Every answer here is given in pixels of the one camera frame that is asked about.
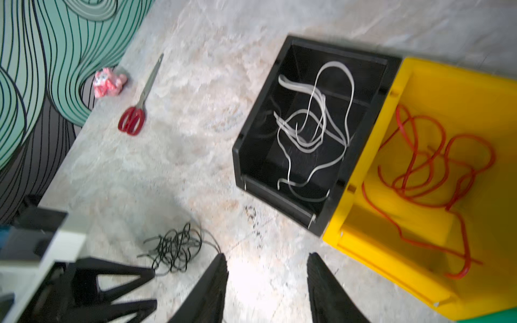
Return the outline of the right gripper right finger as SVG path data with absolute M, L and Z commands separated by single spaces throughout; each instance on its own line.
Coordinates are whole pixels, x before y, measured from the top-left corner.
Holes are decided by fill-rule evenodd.
M 308 256 L 307 275 L 313 322 L 369 322 L 316 252 Z

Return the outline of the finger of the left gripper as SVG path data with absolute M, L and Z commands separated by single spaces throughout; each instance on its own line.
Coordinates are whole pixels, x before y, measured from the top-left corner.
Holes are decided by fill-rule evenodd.
M 156 276 L 152 268 L 128 266 L 92 257 L 79 259 L 74 265 L 72 290 L 77 303 L 112 302 L 148 283 Z M 98 285 L 100 275 L 136 276 L 137 278 L 124 285 L 102 290 Z
M 157 308 L 157 300 L 141 300 L 117 304 L 98 304 L 72 308 L 60 322 L 111 322 L 123 316 L 134 316 L 129 322 L 142 322 Z

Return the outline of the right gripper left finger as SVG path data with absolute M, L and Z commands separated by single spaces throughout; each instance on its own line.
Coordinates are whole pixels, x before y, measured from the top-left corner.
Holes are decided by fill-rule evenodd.
M 228 277 L 226 257 L 219 253 L 169 322 L 223 322 Z

